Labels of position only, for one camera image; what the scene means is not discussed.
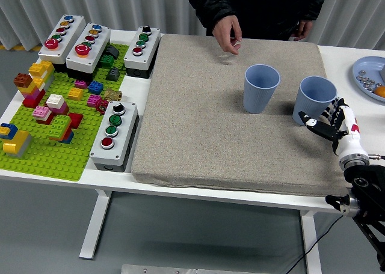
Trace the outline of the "person's left hand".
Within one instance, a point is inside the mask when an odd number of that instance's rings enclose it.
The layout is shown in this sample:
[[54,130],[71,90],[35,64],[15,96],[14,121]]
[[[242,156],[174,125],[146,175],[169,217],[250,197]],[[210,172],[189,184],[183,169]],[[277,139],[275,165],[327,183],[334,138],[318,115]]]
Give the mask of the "person's left hand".
[[293,41],[300,41],[305,39],[309,35],[309,32],[312,28],[312,20],[300,20],[291,34]]

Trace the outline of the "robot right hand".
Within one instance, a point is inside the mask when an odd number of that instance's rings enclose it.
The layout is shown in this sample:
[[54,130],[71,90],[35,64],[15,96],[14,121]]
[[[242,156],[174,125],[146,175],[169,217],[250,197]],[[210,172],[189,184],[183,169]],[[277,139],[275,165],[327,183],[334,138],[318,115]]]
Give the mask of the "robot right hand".
[[343,168],[346,163],[353,161],[361,165],[369,163],[368,153],[360,143],[361,135],[356,116],[343,98],[335,98],[323,111],[321,115],[327,119],[326,123],[303,111],[298,115],[311,132],[332,142],[333,153],[338,156]]

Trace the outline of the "person's right hand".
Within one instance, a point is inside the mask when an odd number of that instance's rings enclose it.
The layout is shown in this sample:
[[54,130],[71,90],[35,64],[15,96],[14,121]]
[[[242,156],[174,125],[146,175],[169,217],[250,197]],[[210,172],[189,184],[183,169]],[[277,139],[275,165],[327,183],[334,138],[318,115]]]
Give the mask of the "person's right hand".
[[220,19],[214,26],[212,34],[223,52],[239,55],[242,31],[235,15]]

